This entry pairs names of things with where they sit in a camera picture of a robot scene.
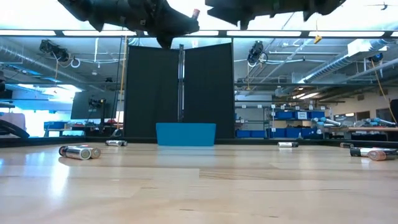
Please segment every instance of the blue storage bin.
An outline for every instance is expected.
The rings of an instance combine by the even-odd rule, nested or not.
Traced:
[[[291,111],[278,111],[275,113],[275,119],[292,119],[293,112]]]
[[[250,138],[251,131],[248,130],[236,130],[237,138]]]
[[[250,136],[252,138],[264,138],[266,136],[265,131],[251,131]]]
[[[300,112],[300,113],[306,113],[306,114],[307,114],[307,119],[311,119],[311,118],[309,117],[309,112],[304,112],[304,111],[296,111],[296,112],[294,112],[294,118],[295,118],[295,119],[298,119],[298,118],[299,118],[299,112]]]
[[[160,146],[214,146],[216,124],[156,123]]]
[[[303,138],[304,138],[304,137],[307,137],[307,136],[311,135],[312,132],[313,132],[314,134],[317,133],[317,129],[316,129],[316,128],[302,128],[302,129],[301,129],[301,136],[302,136]]]
[[[298,138],[301,133],[301,128],[286,128],[287,138]]]
[[[267,129],[269,138],[286,138],[286,129],[285,128],[276,128],[273,133],[271,128]]]
[[[325,116],[324,111],[311,111],[309,112],[310,118],[323,118]]]
[[[66,121],[47,121],[44,123],[44,129],[65,129]]]

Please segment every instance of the computer monitor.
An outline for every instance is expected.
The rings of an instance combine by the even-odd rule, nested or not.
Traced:
[[[115,98],[115,91],[83,91],[75,94],[72,105],[71,119],[101,119],[103,110],[102,108],[95,107],[90,102],[106,100],[104,104],[105,112],[104,118],[115,118],[116,108],[118,106],[117,97]]]

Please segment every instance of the silver battery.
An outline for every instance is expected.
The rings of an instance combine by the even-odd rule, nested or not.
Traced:
[[[81,146],[62,146],[59,150],[63,157],[87,160],[91,158],[91,150],[88,147]]]
[[[278,142],[278,147],[298,147],[298,142]]]
[[[124,140],[109,140],[106,141],[107,146],[127,146],[127,141]]]

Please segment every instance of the black backdrop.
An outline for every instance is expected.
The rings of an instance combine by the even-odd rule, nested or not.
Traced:
[[[185,51],[185,123],[215,123],[217,139],[234,138],[233,46]]]
[[[129,48],[124,135],[156,138],[156,123],[177,122],[178,50]]]

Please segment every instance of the pipe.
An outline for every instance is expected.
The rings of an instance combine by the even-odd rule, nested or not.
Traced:
[[[27,49],[24,49],[22,53],[19,53],[16,49],[19,49],[20,46],[17,44],[5,40],[5,38],[1,39],[0,42],[0,56],[2,59],[6,58],[7,61],[17,60],[22,62],[22,66],[26,69],[33,70],[35,72],[39,72],[43,75],[47,75],[50,73],[55,73],[55,66],[47,65],[46,63],[40,62],[40,60],[35,56],[33,52],[30,52]],[[58,74],[74,80],[78,83],[84,83],[86,80],[82,77],[79,77],[76,73],[69,72],[64,68],[58,69]],[[95,90],[104,91],[96,86],[89,85]]]
[[[260,83],[264,82],[269,76],[273,75],[275,72],[277,72],[280,68],[282,68],[289,60],[291,60],[299,51],[303,50],[303,48],[309,44],[310,42],[312,42],[312,39],[307,39],[304,41],[304,43],[298,47],[289,57],[287,57],[282,63],[280,63],[276,68],[273,69],[273,71],[271,71],[268,75],[266,75],[261,81]],[[257,87],[255,86],[254,88],[252,88],[249,93],[246,95],[250,95]]]

